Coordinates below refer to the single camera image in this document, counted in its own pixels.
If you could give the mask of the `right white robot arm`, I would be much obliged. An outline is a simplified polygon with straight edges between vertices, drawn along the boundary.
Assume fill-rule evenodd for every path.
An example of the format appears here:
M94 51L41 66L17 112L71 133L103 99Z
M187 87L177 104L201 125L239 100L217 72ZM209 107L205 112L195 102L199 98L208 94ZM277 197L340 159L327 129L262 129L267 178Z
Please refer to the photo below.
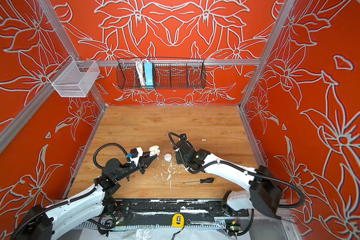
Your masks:
M196 150L189 141L172 142L178 164L184 165L191 174L206 173L216 175L240 186L242 191L231 191L225 197L225 204L234 211L254 209L264 216L280 219L278 209L294 209L305 203L304 193L295 185L276 179L271 171L260 166L257 169L240 166L223 160L206 150ZM281 204L285 185L295 191L299 201Z

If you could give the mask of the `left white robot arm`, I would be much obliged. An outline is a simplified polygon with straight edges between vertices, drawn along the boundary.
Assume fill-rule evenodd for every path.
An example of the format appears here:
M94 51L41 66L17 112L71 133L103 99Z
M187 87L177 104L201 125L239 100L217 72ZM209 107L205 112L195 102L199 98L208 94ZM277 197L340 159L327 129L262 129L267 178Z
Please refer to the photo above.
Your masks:
M120 188L119 181L128 179L136 171L145 173L157 155L138 158L137 163L122 164L110 159L100 177L81 193L65 201L31 208L11 235L12 240L56 240L83 222L95 223L99 228L112 230L116 226L117 204L113 194Z

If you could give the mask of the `black handled screwdriver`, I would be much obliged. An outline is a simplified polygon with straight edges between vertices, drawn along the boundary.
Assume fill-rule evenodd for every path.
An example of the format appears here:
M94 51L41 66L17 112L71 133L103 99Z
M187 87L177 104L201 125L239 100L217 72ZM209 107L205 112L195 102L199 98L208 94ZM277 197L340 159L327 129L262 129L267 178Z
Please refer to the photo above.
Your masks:
M212 184L216 181L215 178L200 179L198 181L186 182L186 184Z

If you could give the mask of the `white earbud charging case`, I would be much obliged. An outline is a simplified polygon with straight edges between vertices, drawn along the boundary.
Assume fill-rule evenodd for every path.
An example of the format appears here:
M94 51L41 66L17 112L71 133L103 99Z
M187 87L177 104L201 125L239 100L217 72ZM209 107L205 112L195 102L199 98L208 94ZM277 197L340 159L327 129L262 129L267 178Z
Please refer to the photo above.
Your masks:
M160 154L160 147L159 146L151 146L149 148L150 156L159 155Z

